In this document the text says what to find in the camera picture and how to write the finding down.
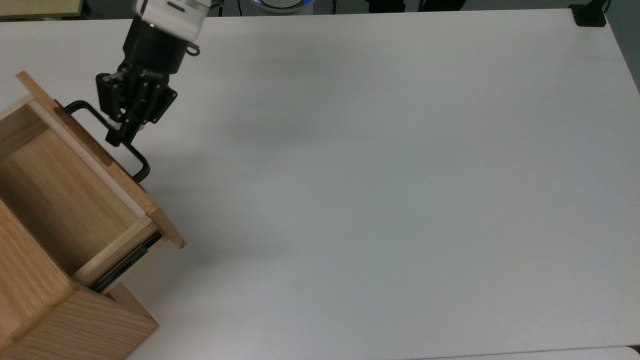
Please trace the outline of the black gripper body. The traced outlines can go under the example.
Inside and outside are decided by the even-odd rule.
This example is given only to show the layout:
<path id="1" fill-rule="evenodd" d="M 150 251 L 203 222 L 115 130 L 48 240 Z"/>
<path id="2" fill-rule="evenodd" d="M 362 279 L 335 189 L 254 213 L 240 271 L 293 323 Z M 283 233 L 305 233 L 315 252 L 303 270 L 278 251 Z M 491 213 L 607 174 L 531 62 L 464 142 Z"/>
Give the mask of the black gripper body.
<path id="1" fill-rule="evenodd" d="M 95 77 L 102 112 L 115 122 L 125 122 L 127 84 L 147 79 L 151 90 L 144 125 L 157 123 L 178 98 L 178 92 L 170 88 L 169 80 L 171 75 L 178 73 L 190 45 L 189 41 L 151 23 L 133 20 L 122 45 L 124 58 L 121 64 L 113 73 L 99 73 Z"/>

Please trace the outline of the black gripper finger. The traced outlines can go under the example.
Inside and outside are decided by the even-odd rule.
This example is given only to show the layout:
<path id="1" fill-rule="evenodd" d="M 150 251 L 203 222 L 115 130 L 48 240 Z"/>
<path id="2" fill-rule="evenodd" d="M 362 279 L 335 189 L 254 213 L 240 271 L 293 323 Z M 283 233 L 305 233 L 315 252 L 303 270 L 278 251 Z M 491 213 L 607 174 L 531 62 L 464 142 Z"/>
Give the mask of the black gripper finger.
<path id="1" fill-rule="evenodd" d="M 136 136 L 136 123 L 134 121 L 114 121 L 107 119 L 109 130 L 105 136 L 105 141 L 114 146 L 119 147 L 121 144 L 130 145 Z"/>
<path id="2" fill-rule="evenodd" d="M 126 84 L 125 133 L 137 132 L 146 123 L 150 80 L 131 80 Z"/>

